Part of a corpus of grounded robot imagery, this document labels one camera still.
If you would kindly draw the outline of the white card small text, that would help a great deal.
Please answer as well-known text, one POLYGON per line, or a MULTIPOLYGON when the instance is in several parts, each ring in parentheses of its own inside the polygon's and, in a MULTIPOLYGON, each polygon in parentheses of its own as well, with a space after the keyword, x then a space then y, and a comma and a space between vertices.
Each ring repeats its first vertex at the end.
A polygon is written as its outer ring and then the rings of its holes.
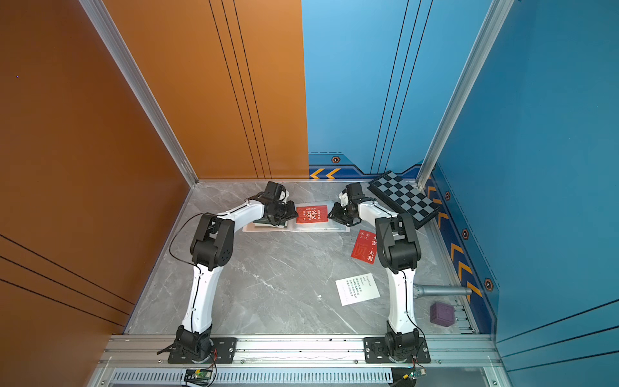
POLYGON ((371 273, 340 279, 335 285, 342 306, 380 298, 376 281, 371 273))

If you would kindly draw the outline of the dark green card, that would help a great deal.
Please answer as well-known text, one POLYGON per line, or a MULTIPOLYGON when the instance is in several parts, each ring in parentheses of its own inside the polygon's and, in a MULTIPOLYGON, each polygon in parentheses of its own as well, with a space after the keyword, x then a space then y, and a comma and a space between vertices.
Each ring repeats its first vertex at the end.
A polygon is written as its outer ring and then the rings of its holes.
POLYGON ((263 226, 270 226, 271 225, 271 223, 266 218, 257 219, 256 221, 254 221, 254 224, 263 225, 263 226))

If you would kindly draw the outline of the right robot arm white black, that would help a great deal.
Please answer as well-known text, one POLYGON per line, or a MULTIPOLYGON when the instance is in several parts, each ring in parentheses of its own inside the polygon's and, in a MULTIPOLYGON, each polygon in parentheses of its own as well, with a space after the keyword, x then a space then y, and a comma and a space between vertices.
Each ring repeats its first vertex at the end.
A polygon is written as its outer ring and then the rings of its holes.
POLYGON ((339 194, 329 218, 348 227, 375 226, 378 261, 388 274, 386 355, 396 362, 429 362, 427 337, 414 317, 414 277, 422 249, 412 216, 384 208, 364 194, 361 184, 352 183, 339 194))

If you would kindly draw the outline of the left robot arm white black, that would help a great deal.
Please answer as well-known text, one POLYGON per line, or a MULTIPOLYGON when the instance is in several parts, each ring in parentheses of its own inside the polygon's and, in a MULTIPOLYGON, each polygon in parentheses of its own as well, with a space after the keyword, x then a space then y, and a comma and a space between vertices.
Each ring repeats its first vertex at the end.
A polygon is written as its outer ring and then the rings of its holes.
POLYGON ((297 217, 288 191, 276 182, 269 182, 265 190, 233 209, 200 215, 190 244, 193 282, 187 311, 174 341, 162 350, 169 353, 169 363, 200 364, 215 360, 211 341, 214 297, 223 267, 233 255, 235 233, 257 220, 280 227, 297 217))

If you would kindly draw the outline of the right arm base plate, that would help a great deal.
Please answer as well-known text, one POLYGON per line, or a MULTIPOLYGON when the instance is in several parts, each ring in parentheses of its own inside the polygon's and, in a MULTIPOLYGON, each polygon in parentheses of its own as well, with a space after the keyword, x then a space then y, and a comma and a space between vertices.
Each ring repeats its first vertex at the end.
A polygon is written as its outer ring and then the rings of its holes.
POLYGON ((385 337, 363 338, 364 358, 368 364, 430 364, 427 341, 421 338, 417 347, 401 347, 387 344, 385 337))

